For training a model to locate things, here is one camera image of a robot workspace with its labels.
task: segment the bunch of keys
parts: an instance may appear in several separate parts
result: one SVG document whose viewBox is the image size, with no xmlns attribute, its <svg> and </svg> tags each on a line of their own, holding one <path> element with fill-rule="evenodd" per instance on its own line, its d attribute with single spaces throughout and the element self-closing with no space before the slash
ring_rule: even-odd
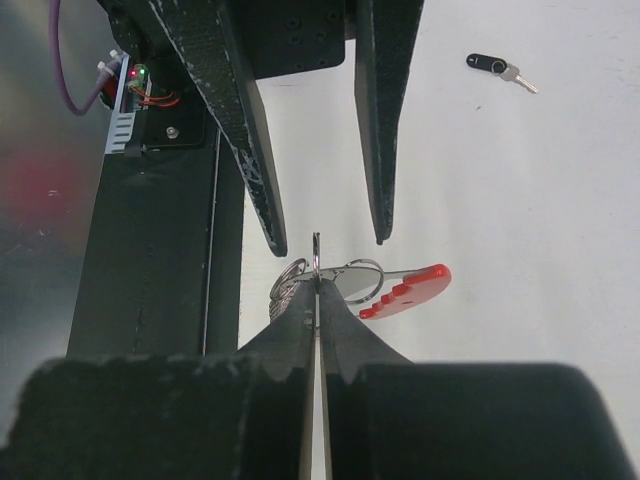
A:
<svg viewBox="0 0 640 480">
<path fill-rule="evenodd" d="M 521 87 L 526 88 L 530 93 L 539 92 L 532 83 L 528 82 L 520 75 L 520 69 L 518 67 L 501 58 L 472 53 L 467 57 L 467 65 L 471 68 L 491 72 L 503 79 L 505 82 L 517 83 Z"/>
<path fill-rule="evenodd" d="M 316 276 L 313 271 L 307 271 L 307 267 L 308 262 L 299 258 L 278 277 L 269 294 L 271 320 L 286 310 L 298 282 L 311 280 Z M 321 280 L 327 279 L 335 283 L 345 302 L 351 307 L 372 300 L 380 293 L 386 281 L 401 280 L 370 307 L 359 310 L 358 316 L 362 320 L 385 318 L 413 308 L 442 293 L 451 283 L 451 271 L 442 264 L 385 272 L 375 260 L 360 258 L 341 267 L 321 268 L 317 271 Z"/>
</svg>

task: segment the screw hole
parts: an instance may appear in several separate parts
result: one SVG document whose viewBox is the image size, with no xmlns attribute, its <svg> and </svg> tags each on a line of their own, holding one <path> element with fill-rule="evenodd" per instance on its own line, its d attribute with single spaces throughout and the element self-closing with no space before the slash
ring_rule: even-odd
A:
<svg viewBox="0 0 640 480">
<path fill-rule="evenodd" d="M 302 37 L 298 35 L 291 35 L 289 37 L 289 45 L 293 45 L 294 47 L 300 45 L 302 43 Z"/>
<path fill-rule="evenodd" d="M 291 17 L 285 22 L 285 25 L 289 30 L 295 30 L 296 28 L 300 28 L 300 19 Z"/>
</svg>

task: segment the scratched black metal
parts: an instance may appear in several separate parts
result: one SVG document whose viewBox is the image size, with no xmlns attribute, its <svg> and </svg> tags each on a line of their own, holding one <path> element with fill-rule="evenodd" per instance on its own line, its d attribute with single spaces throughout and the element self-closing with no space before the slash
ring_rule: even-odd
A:
<svg viewBox="0 0 640 480">
<path fill-rule="evenodd" d="M 271 251 L 285 256 L 284 215 L 264 105 L 226 3 L 150 0 L 149 6 L 231 145 Z"/>
<path fill-rule="evenodd" d="M 398 121 L 424 0 L 359 1 L 355 93 L 378 244 L 391 236 Z"/>
</svg>

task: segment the red serrated grip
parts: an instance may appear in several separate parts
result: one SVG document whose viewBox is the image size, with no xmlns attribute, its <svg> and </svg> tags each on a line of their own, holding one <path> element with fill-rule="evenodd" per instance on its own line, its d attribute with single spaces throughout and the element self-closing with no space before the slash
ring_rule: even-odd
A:
<svg viewBox="0 0 640 480">
<path fill-rule="evenodd" d="M 378 320 L 404 312 L 431 300 L 442 293 L 450 283 L 451 271 L 445 265 L 433 265 L 417 270 L 405 275 L 400 285 L 394 286 L 390 293 L 382 295 L 370 308 L 360 310 L 360 318 Z"/>
</svg>

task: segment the bolt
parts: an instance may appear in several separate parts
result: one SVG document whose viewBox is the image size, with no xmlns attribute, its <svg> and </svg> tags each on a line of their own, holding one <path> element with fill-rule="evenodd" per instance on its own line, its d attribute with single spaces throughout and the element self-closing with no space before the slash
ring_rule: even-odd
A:
<svg viewBox="0 0 640 480">
<path fill-rule="evenodd" d="M 180 135 L 180 131 L 177 128 L 167 127 L 167 138 L 173 140 L 175 138 L 178 138 L 178 135 Z"/>
</svg>

